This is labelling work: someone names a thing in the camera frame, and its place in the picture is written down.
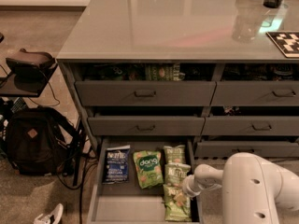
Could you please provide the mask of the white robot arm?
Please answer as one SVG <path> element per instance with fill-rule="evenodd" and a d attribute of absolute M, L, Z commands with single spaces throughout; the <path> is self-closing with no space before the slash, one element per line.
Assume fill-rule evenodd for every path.
<path fill-rule="evenodd" d="M 223 224 L 279 224 L 279 207 L 299 210 L 299 176 L 252 153 L 235 153 L 221 170 L 200 164 L 182 182 L 190 198 L 213 189 L 221 190 Z"/>

